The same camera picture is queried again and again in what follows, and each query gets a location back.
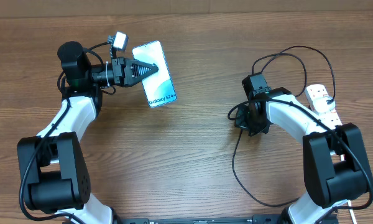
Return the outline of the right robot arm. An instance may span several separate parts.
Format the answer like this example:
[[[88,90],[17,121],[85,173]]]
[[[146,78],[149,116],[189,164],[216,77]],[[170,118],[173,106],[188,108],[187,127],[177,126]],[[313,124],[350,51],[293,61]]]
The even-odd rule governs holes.
[[[337,210],[351,210],[350,200],[363,194],[373,202],[373,176],[360,129],[341,124],[335,102],[323,85],[304,85],[309,107],[284,87],[272,89],[262,73],[242,80],[247,101],[232,108],[235,127],[249,136],[268,133],[276,124],[303,146],[306,192],[282,203],[279,215],[253,215],[253,223],[337,223]]]

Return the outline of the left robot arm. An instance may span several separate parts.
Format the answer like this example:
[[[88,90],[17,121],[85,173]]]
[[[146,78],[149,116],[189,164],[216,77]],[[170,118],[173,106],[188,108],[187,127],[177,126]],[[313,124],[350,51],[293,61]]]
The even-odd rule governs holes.
[[[91,192],[91,182],[80,140],[96,119],[108,88],[132,87],[158,72],[156,64],[117,57],[125,51],[128,36],[108,37],[110,62],[92,65],[85,48],[71,41],[57,51],[62,72],[57,87],[62,94],[60,111],[38,135],[17,144],[21,176],[19,205],[32,221],[66,217],[69,223],[121,223],[115,210]]]

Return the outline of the blue screen Galaxy smartphone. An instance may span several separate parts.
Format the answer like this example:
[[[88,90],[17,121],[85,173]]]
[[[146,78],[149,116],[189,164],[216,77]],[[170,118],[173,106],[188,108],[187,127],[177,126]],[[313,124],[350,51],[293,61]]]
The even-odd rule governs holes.
[[[161,43],[156,40],[134,47],[132,54],[137,60],[158,66],[157,72],[142,80],[149,106],[155,108],[176,101],[177,95]]]

